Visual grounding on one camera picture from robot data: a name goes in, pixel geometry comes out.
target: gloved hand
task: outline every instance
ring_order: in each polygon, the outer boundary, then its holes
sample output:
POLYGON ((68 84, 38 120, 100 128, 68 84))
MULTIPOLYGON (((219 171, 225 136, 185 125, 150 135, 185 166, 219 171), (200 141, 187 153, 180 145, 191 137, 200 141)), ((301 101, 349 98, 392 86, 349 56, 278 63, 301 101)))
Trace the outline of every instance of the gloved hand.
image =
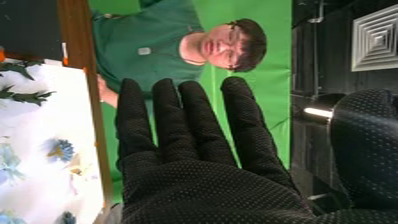
POLYGON ((139 84, 123 81, 118 108, 125 185, 123 223, 372 223, 398 220, 395 211, 349 211, 315 217, 276 152, 264 113, 242 78, 223 84, 242 169, 232 154, 198 82, 169 79, 153 87, 159 146, 139 84))

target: glasses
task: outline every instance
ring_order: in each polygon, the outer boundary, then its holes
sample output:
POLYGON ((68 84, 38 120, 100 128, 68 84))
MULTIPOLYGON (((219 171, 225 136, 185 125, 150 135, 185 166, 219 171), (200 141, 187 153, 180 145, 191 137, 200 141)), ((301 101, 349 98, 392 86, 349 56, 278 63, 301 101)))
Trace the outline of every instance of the glasses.
POLYGON ((237 67, 237 63, 239 63, 239 51, 237 51, 239 41, 241 41, 241 30, 237 29, 237 25, 233 24, 232 31, 230 31, 230 51, 228 51, 228 62, 230 62, 232 70, 237 67))

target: hair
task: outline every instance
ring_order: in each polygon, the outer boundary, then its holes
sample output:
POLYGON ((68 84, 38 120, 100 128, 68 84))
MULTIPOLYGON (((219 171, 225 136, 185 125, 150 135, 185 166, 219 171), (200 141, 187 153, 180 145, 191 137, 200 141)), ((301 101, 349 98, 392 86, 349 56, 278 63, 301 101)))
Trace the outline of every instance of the hair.
POLYGON ((267 54, 267 35, 260 24, 251 19, 241 19, 230 23, 241 27, 249 39, 244 42, 242 50, 244 54, 239 58, 237 67, 232 68, 233 72, 249 72, 260 62, 264 61, 267 54))

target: green shirt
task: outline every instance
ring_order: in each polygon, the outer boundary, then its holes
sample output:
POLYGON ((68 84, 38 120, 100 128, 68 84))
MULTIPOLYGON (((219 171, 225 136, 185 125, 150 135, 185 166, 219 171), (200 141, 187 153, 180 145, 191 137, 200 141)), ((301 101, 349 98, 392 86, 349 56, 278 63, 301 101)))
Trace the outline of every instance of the green shirt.
POLYGON ((98 72, 111 89, 132 78, 152 99, 152 87, 164 78, 178 85, 200 80, 203 66, 189 64, 180 43, 203 32, 193 0, 141 0, 143 11, 120 18, 93 17, 98 72))

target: man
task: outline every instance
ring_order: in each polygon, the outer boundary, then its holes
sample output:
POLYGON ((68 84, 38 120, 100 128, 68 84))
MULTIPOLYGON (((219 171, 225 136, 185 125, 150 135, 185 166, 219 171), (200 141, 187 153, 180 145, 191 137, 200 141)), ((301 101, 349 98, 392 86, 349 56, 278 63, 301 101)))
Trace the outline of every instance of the man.
POLYGON ((267 53, 265 32, 251 19, 205 33, 193 0, 141 0, 141 6, 136 15, 93 17, 100 95, 114 107, 125 78, 139 82, 152 100, 161 79, 171 78, 177 85, 200 81, 207 62, 248 72, 267 53))

